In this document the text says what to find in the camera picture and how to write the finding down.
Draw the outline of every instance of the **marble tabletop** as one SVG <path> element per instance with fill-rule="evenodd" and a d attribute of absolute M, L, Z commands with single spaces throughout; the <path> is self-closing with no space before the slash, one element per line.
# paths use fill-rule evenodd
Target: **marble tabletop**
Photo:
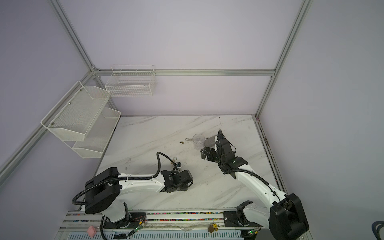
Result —
<path fill-rule="evenodd" d="M 154 174 L 156 152 L 162 152 L 172 159 L 177 157 L 182 170 L 191 172 L 193 185 L 181 192 L 126 194 L 129 210 L 224 209 L 246 200 L 260 203 L 245 185 L 224 175 L 216 163 L 201 159 L 192 141 L 185 141 L 196 133 L 214 136 L 219 129 L 237 148 L 236 156 L 276 186 L 251 115 L 121 117 L 97 174 L 109 167 L 127 174 Z M 160 157 L 161 170 L 171 170 L 170 161 Z"/>

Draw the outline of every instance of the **clear plastic cup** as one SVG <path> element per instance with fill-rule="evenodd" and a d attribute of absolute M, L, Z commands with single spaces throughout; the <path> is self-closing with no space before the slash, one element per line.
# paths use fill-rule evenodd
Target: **clear plastic cup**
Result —
<path fill-rule="evenodd" d="M 202 134 L 200 133 L 195 134 L 192 140 L 193 140 L 195 149 L 200 150 L 204 147 L 205 137 Z"/>

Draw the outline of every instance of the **gray wall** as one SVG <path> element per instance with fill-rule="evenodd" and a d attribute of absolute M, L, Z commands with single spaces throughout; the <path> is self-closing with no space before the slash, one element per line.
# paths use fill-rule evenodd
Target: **gray wall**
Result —
<path fill-rule="evenodd" d="M 383 13 L 383 1 L 315 0 L 261 114 L 317 240 L 375 239 L 384 220 Z"/>
<path fill-rule="evenodd" d="M 87 68 L 46 0 L 0 1 L 0 36 L 1 166 Z M 52 240 L 96 164 L 46 134 L 0 188 L 0 238 Z"/>

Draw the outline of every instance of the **black mounting plate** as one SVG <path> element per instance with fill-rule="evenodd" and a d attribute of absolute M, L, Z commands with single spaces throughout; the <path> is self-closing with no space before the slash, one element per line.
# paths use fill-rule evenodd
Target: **black mounting plate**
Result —
<path fill-rule="evenodd" d="M 126 228 L 131 228 L 131 229 L 137 228 L 139 226 L 140 220 L 142 220 L 143 222 L 145 221 L 145 218 L 146 218 L 145 212 L 130 212 L 129 214 L 130 214 L 129 219 L 131 219 L 131 221 L 129 221 L 129 224 Z M 106 217 L 104 221 L 104 228 L 114 229 L 117 227 L 116 227 L 116 223 L 111 222 L 109 218 Z"/>
<path fill-rule="evenodd" d="M 242 227 L 240 224 L 238 224 L 238 220 L 237 220 L 237 216 L 236 216 L 236 211 L 224 211 L 223 212 L 223 215 L 224 215 L 224 226 L 226 227 Z M 254 223 L 254 222 L 250 222 L 248 226 L 245 226 L 246 228 L 247 227 L 257 227 L 259 226 L 259 224 L 257 223 Z"/>

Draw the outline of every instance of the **table surface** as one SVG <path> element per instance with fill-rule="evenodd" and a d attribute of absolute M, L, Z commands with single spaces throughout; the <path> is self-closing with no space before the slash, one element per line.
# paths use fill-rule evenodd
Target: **table surface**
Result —
<path fill-rule="evenodd" d="M 260 203 L 245 185 L 224 175 L 216 163 L 201 159 L 192 141 L 185 141 L 196 133 L 214 136 L 219 129 L 237 148 L 236 156 L 276 186 L 251 115 L 121 117 L 97 174 L 109 167 L 127 174 L 154 174 L 156 152 L 162 152 L 172 159 L 177 157 L 182 170 L 191 172 L 193 185 L 181 192 L 126 194 L 129 210 L 225 209 L 246 200 Z M 161 170 L 171 169 L 170 161 L 161 156 Z"/>

